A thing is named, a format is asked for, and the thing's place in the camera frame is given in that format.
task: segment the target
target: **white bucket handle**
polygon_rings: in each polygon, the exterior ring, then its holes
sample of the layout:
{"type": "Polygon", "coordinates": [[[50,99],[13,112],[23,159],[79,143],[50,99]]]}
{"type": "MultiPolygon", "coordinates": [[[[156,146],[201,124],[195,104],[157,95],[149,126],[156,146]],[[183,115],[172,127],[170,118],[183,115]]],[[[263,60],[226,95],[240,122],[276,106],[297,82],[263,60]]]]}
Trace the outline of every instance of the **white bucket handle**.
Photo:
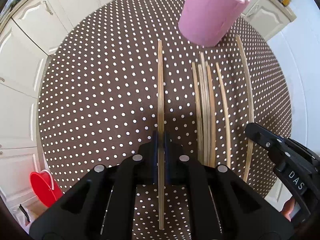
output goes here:
{"type": "Polygon", "coordinates": [[[43,172],[43,171],[49,174],[49,177],[51,179],[51,189],[54,190],[53,177],[52,177],[51,173],[47,170],[42,170],[41,172],[43,172]]]}

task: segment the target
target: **red bucket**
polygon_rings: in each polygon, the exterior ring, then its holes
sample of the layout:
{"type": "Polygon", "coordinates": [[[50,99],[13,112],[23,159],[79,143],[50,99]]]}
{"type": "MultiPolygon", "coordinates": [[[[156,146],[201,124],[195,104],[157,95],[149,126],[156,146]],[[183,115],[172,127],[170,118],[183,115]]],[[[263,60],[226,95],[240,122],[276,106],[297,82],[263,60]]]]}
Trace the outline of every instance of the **red bucket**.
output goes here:
{"type": "Polygon", "coordinates": [[[40,173],[30,173],[30,183],[38,199],[47,207],[50,207],[62,195],[58,184],[53,180],[49,171],[43,170],[40,173]]]}

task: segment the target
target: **cabinet handle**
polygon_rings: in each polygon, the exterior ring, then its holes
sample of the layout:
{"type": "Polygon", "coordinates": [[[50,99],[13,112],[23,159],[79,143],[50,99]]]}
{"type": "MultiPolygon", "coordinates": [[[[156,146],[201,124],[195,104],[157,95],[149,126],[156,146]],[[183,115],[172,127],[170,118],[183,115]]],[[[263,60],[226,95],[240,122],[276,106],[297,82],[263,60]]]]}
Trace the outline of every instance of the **cabinet handle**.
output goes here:
{"type": "Polygon", "coordinates": [[[46,1],[46,0],[43,0],[43,3],[44,3],[44,5],[45,5],[47,11],[48,11],[51,15],[53,15],[53,12],[49,9],[49,6],[48,6],[48,4],[47,4],[47,1],[46,1]]]}
{"type": "Polygon", "coordinates": [[[250,13],[250,14],[247,16],[247,18],[249,18],[249,17],[251,17],[252,15],[256,14],[256,12],[258,11],[258,9],[259,9],[259,5],[256,4],[256,5],[254,6],[253,12],[250,13]]]}

